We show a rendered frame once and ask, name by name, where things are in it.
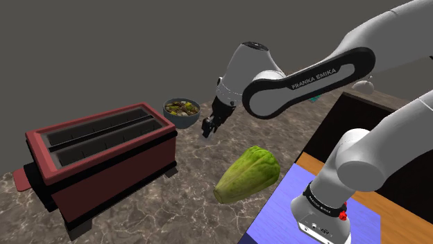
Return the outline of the grey bowl of food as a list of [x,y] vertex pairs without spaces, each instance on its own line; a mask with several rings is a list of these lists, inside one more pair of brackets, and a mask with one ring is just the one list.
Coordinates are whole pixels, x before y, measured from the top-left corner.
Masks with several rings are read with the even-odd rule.
[[186,129],[197,122],[201,107],[191,99],[172,98],[164,103],[163,114],[176,128]]

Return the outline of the green lettuce head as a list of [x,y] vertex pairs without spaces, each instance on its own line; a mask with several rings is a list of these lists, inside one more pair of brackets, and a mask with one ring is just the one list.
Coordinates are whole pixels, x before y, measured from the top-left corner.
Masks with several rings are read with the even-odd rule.
[[234,203],[275,184],[280,165],[271,152],[259,146],[247,149],[222,175],[214,197],[221,204]]

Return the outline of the red two-slot toaster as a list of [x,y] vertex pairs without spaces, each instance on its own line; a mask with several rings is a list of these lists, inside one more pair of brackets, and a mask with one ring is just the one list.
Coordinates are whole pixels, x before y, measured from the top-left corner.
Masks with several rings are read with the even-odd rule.
[[26,133],[33,162],[13,173],[47,211],[59,210],[71,240],[92,220],[161,175],[176,174],[175,125],[147,103]]

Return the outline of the white rounded object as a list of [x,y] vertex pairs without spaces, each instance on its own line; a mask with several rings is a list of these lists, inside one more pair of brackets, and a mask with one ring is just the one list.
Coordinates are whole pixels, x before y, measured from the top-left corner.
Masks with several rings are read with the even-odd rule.
[[353,86],[352,89],[354,89],[355,91],[359,92],[359,93],[363,93],[366,95],[371,95],[375,88],[372,82],[367,81],[367,80],[360,80],[358,82],[356,82]]

